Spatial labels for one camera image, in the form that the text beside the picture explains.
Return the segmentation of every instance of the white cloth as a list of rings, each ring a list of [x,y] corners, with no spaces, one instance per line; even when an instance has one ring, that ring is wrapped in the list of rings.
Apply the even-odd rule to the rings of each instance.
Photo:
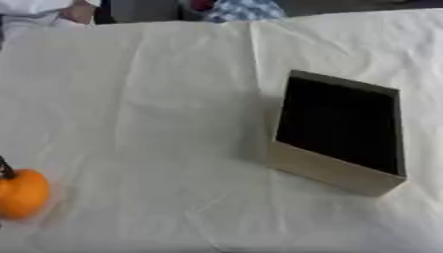
[[[442,252],[442,27],[420,10],[27,33],[0,54],[0,153],[54,195],[0,251]],[[369,199],[261,165],[292,68],[399,88],[408,182]]]
[[[0,0],[3,35],[6,42],[30,30],[42,28],[85,27],[58,17],[58,10],[69,7],[74,0]],[[101,0],[87,0],[100,6]]]

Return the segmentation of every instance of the table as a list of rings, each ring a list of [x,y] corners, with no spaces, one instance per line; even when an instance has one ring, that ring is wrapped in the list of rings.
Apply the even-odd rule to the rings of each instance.
[[[51,181],[19,252],[440,252],[442,10],[42,30],[0,55],[0,152]],[[379,199],[262,165],[290,69],[401,90]]]

